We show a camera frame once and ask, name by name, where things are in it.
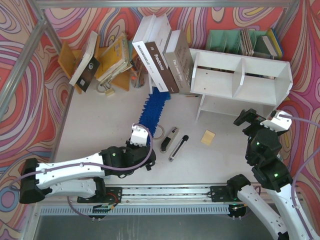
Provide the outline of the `blue microfiber duster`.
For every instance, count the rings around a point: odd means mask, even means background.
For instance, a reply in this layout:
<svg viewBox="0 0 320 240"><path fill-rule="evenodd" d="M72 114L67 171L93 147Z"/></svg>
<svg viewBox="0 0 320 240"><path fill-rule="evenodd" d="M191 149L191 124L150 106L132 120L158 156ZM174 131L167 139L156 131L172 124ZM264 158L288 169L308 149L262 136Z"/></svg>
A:
<svg viewBox="0 0 320 240"><path fill-rule="evenodd" d="M147 127L152 136L156 132L165 103L170 99L171 94L169 92L160 92L157 88L154 88L143 105L138 123Z"/></svg>

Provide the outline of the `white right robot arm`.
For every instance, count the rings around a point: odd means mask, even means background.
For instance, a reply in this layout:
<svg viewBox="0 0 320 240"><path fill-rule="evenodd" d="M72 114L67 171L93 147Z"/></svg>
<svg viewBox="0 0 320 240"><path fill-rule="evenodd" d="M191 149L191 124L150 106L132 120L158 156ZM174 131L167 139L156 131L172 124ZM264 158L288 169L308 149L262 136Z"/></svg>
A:
<svg viewBox="0 0 320 240"><path fill-rule="evenodd" d="M248 137L245 159L257 182L271 196L277 211L257 194L243 174L230 178L226 182L226 191L231 198L239 199L252 210L274 240L318 240L320 236L309 222L296 193L298 177L291 176L278 157L282 149L279 137L289 130L292 121L320 126L283 110L274 110L269 118L265 118L252 108L243 109L233 122L236 126L245 122L249 124L243 129Z"/></svg>

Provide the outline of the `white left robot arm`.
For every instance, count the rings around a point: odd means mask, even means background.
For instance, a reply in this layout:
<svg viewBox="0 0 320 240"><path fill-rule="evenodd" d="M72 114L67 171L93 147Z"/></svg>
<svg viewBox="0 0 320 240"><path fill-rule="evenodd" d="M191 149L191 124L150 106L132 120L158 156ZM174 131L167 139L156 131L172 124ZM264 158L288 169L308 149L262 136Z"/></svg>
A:
<svg viewBox="0 0 320 240"><path fill-rule="evenodd" d="M130 176L139 168L151 170L155 164L153 135L150 130L135 123L125 146L110 146L92 155L56 163L39 162L28 158L22 167L19 182L19 203L38 203L48 197L83 198L88 203L104 202L107 197L105 177L120 179Z"/></svg>

